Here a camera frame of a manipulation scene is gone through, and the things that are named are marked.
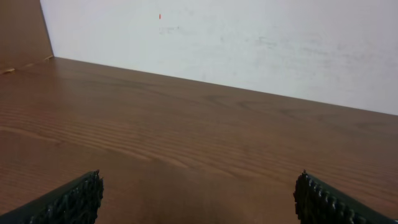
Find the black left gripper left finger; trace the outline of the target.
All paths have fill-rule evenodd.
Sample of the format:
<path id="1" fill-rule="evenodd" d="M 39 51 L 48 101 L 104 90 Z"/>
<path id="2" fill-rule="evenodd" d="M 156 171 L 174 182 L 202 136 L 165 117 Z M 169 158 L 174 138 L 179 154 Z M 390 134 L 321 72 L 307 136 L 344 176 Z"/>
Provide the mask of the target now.
<path id="1" fill-rule="evenodd" d="M 1 215 L 5 224 L 95 224 L 104 183 L 98 170 Z"/>

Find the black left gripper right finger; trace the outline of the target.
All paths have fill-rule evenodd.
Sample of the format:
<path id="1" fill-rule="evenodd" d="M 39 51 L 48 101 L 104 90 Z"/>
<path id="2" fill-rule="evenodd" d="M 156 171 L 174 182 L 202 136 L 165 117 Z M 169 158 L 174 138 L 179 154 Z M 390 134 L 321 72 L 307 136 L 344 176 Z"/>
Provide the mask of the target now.
<path id="1" fill-rule="evenodd" d="M 300 224 L 397 224 L 361 202 L 303 171 L 293 193 Z"/>

